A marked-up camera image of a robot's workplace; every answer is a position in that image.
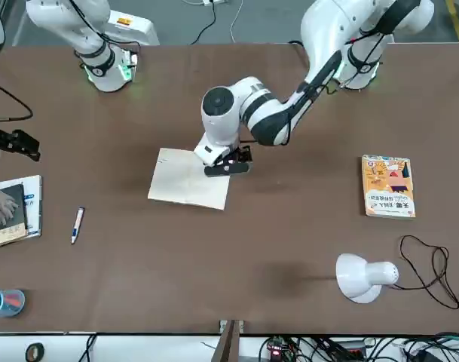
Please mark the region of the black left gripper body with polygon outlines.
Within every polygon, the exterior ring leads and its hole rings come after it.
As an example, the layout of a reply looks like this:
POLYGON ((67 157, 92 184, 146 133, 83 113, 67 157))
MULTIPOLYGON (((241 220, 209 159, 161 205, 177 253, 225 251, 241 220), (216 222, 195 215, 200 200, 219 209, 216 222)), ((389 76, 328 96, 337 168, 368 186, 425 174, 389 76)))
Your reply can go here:
POLYGON ((242 146, 225 156, 219 164, 219 176, 234 175, 234 165, 237 163, 248 163, 252 165, 252 153, 250 146, 242 146))

